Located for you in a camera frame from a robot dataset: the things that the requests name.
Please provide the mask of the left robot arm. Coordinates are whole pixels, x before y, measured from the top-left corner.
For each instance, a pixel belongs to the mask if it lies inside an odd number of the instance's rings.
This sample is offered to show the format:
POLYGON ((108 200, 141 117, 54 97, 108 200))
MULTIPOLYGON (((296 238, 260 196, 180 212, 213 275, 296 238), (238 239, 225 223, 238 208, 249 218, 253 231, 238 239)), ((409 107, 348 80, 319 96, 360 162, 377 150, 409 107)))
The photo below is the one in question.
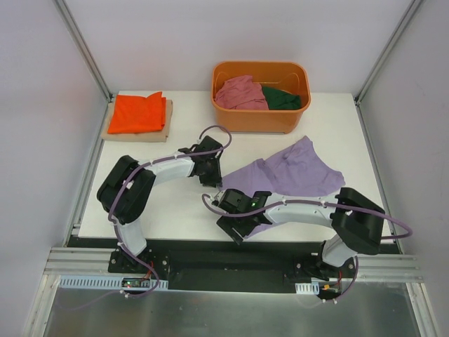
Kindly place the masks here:
POLYGON ((195 176, 203 186, 221 186, 220 157, 224 148, 215 139, 205 136, 198 144, 180 148, 167 157, 141 163, 124 155, 115 163, 97 191, 97 200, 107 212, 119 251, 125 254, 123 263, 131 272, 143 272, 148 265, 149 258, 144 253, 147 241, 140 216, 153 187, 195 176))

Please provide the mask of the lavender t shirt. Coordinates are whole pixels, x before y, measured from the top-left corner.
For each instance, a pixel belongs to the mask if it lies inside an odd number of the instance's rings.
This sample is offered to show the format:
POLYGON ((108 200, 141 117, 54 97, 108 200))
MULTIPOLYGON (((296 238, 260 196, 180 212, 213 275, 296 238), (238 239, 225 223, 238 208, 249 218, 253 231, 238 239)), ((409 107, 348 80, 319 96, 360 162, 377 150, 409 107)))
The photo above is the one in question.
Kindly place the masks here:
POLYGON ((327 166, 303 137, 267 159, 257 159, 222 178, 221 190, 236 189, 252 197, 268 191, 291 197, 324 197, 345 186, 341 172, 327 166))

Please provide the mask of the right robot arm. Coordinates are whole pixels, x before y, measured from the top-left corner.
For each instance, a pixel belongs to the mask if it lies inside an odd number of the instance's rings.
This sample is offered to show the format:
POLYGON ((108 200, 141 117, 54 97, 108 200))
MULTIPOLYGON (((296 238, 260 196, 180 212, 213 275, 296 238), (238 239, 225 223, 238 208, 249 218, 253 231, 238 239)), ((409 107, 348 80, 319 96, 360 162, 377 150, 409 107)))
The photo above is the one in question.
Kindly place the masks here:
POLYGON ((343 187, 324 197, 293 197, 257 191, 249 197, 227 189, 212 201, 219 214, 217 225, 237 244, 259 232, 286 223, 303 223, 334 230, 314 258, 301 263, 309 277, 329 280, 350 259, 359 254, 380 252, 384 210, 361 193, 343 187))

